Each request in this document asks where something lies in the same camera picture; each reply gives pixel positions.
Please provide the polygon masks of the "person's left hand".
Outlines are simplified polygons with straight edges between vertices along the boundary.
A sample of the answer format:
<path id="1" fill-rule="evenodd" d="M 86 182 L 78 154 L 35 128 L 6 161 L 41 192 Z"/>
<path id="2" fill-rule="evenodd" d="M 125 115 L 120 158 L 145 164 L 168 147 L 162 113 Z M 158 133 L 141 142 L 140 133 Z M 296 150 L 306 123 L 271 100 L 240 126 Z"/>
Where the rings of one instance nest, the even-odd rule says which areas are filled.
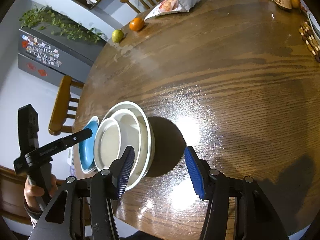
<path id="1" fill-rule="evenodd" d="M 49 191 L 49 195 L 53 197 L 53 195 L 57 191 L 57 184 L 56 184 L 56 176 L 51 175 L 51 190 Z M 24 198 L 26 201 L 26 204 L 28 207 L 31 209 L 31 211 L 35 212 L 40 212 L 41 208 L 37 202 L 37 197 L 42 197 L 44 195 L 44 189 L 36 186 L 36 185 L 31 185 L 29 183 L 29 180 L 26 179 L 25 181 L 25 186 L 24 186 Z"/>

